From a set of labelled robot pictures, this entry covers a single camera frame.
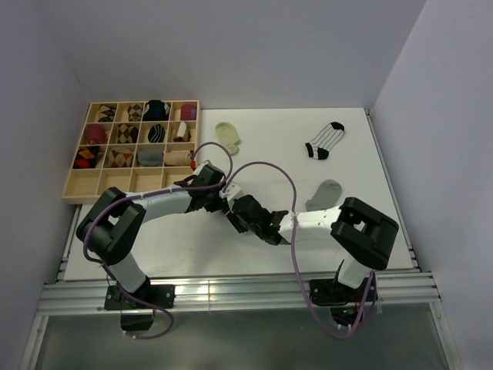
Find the black sock with white stripes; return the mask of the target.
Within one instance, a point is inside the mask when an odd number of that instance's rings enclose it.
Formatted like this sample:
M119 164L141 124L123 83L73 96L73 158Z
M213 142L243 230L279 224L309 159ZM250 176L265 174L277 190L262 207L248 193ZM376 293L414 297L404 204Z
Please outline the black sock with white stripes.
M213 197L205 205L205 210L210 213L220 211L222 214L228 214L230 212L230 205L226 198Z

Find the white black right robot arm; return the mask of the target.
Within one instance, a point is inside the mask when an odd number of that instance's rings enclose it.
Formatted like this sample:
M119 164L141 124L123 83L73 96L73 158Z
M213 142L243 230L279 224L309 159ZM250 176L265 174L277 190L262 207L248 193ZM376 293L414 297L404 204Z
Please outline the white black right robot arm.
M342 306L377 294L369 279L387 268L399 226L396 221L356 197L340 206L295 214L268 211L251 195L228 202L227 218L239 233L250 231L270 245L298 241L335 241L345 252L335 277L309 281L309 299L316 306Z

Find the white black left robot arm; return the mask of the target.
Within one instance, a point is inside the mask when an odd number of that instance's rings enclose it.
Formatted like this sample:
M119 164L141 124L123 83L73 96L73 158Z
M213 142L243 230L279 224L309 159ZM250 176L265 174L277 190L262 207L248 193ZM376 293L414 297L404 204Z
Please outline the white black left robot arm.
M76 229L88 260L101 264L115 281L108 287L104 309L126 311L171 308L172 284L153 285L132 255L141 226L172 214L211 207L220 200L226 175L211 164L200 165L185 180L161 190L125 193L105 190Z

